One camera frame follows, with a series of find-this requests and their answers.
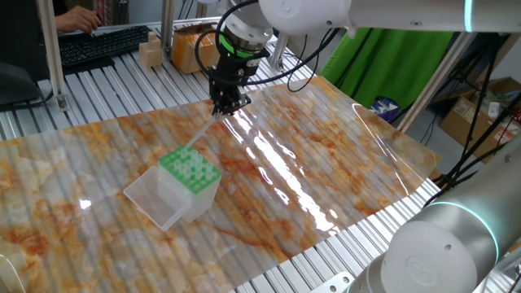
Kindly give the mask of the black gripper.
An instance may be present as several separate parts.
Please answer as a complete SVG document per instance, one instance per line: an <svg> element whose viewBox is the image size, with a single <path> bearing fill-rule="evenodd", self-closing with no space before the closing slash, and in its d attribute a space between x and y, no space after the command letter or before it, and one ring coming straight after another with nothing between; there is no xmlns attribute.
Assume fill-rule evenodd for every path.
<svg viewBox="0 0 521 293"><path fill-rule="evenodd" d="M224 49L224 54L220 56L217 66L209 71L209 93L212 100L212 115L219 118L223 115L232 116L236 111L246 107L252 101L244 93L226 94L229 89L233 89L232 84L245 85L248 79L256 74L259 64L263 58L270 56L266 49L262 49L257 54L243 58Z"/></svg>

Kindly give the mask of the bare person hand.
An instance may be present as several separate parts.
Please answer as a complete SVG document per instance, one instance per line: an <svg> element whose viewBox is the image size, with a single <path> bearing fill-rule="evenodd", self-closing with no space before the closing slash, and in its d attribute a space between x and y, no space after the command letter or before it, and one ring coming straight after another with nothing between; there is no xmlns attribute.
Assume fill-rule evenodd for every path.
<svg viewBox="0 0 521 293"><path fill-rule="evenodd" d="M56 16L55 24L60 33L81 31L85 34L91 34L102 25L102 22L96 11L76 6L70 11Z"/></svg>

